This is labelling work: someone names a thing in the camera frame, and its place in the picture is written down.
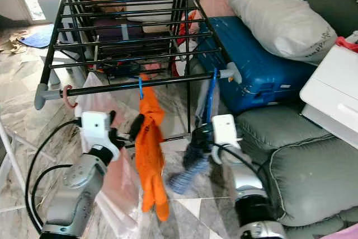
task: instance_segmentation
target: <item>drying rack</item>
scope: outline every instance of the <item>drying rack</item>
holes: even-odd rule
[[[171,8],[159,8],[159,9],[146,9],[147,5],[151,4],[171,4]],[[106,5],[106,7],[128,7],[128,6],[141,6],[140,10],[135,11],[118,11],[118,12],[104,12],[102,10],[96,12],[88,12],[89,7],[96,5]],[[189,20],[188,11],[198,10],[201,13],[201,19],[198,20]],[[161,21],[161,22],[131,22],[126,25],[106,25],[106,26],[95,26],[93,20],[101,17],[119,17],[119,18],[131,18],[136,16],[156,16],[156,15],[170,15],[170,20]],[[62,19],[68,18],[72,19],[73,27],[64,28],[61,24]],[[189,33],[189,23],[199,23],[206,24],[209,31],[199,32],[197,34]],[[180,24],[185,24],[185,33],[184,35],[179,35]],[[130,27],[142,27],[142,26],[168,26],[168,33],[163,34],[162,36],[157,36],[154,38],[132,38],[125,39],[125,32]],[[121,29],[123,33],[123,38],[121,40],[114,41],[99,41],[96,34],[96,30],[103,29]],[[59,35],[63,32],[71,32],[75,37],[75,42],[73,43],[64,43],[59,41]],[[185,52],[180,52],[177,45],[177,39],[186,40],[186,50]],[[215,41],[216,47],[210,50],[200,51],[195,49],[193,51],[189,50],[189,39],[199,38],[206,39],[212,38]],[[106,49],[118,49],[123,50],[127,53],[139,51],[143,55],[137,55],[135,57],[113,57],[113,58],[103,58],[101,51]],[[53,58],[55,51],[61,51],[66,54],[66,52],[72,51],[79,54],[79,58],[75,59],[73,63],[65,64],[53,64]],[[89,50],[93,54],[93,59],[86,57],[86,50]],[[41,76],[41,81],[37,87],[36,97],[35,97],[35,107],[36,109],[41,109],[46,100],[60,99],[63,97],[63,90],[49,90],[48,83],[50,78],[50,72],[57,68],[69,68],[69,67],[85,67],[89,64],[99,65],[99,64],[116,64],[117,63],[132,63],[138,60],[146,60],[143,64],[153,64],[153,63],[168,63],[170,68],[171,64],[174,61],[183,61],[189,59],[190,55],[198,54],[216,54],[221,60],[225,63],[229,63],[229,57],[225,51],[222,43],[217,37],[214,29],[212,28],[204,10],[199,4],[198,0],[108,0],[108,1],[92,1],[92,0],[61,0],[58,8],[58,13],[54,22],[54,30],[51,36],[51,41],[48,49],[48,53],[44,63],[44,69]],[[203,79],[212,79],[214,72],[207,72],[203,74],[190,75],[190,61],[186,61],[186,74],[185,76],[173,77],[170,75],[167,78],[152,79],[149,81],[143,81],[142,87],[157,86],[157,85],[169,85],[173,83],[186,82],[187,87],[187,132],[190,133],[190,82],[199,81]],[[168,69],[155,69],[155,70],[141,70],[137,72],[128,72],[124,74],[125,76],[138,75],[139,73],[162,73],[167,71],[171,73]],[[218,72],[217,78],[222,78],[223,74],[228,72]],[[85,87],[85,88],[74,88],[67,89],[67,96],[77,96],[77,95],[86,95],[97,92],[109,92],[109,91],[118,91],[139,88],[138,82],[127,82],[127,83],[117,83],[104,85],[99,87]]]

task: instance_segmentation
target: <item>tile floor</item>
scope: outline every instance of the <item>tile floor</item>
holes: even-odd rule
[[[30,27],[35,32],[38,27]],[[0,44],[9,34],[17,29],[0,32]],[[18,132],[34,145],[42,140],[59,124],[72,119],[73,111],[67,109],[60,100],[47,101],[40,111],[33,106],[36,86],[43,67],[41,55],[45,50],[27,48],[27,52],[17,55],[0,54],[0,116],[5,126]],[[58,75],[63,87],[65,84],[76,85],[73,77],[66,70]],[[184,85],[159,86],[156,88],[161,106],[166,111],[162,130],[165,136],[182,133],[186,130],[186,104]],[[138,92],[126,90],[113,92],[118,105],[124,112],[125,121],[121,130],[127,130],[131,121],[138,114]],[[166,166],[163,177],[166,179],[174,172],[182,171],[182,157],[186,140],[168,142],[163,146]],[[81,153],[81,140],[75,127],[61,130],[47,145],[46,153],[55,157],[56,163],[72,163]],[[30,164],[31,150],[20,146],[16,151],[23,176],[26,177]],[[40,157],[35,165],[33,177],[54,165],[45,157]],[[61,172],[52,172],[44,178],[37,192],[39,213],[45,217],[49,198],[53,194]],[[184,194],[178,195],[167,188],[171,214],[169,220],[160,222],[155,212],[144,213],[138,238],[237,238],[238,221],[228,198],[220,174],[220,167],[211,163],[210,169],[195,178],[192,187]],[[38,238],[35,229],[23,208],[23,193],[17,184],[13,171],[10,171],[5,185],[0,192],[0,238]],[[10,207],[20,209],[7,210]],[[83,238],[115,238],[111,227],[95,207]]]

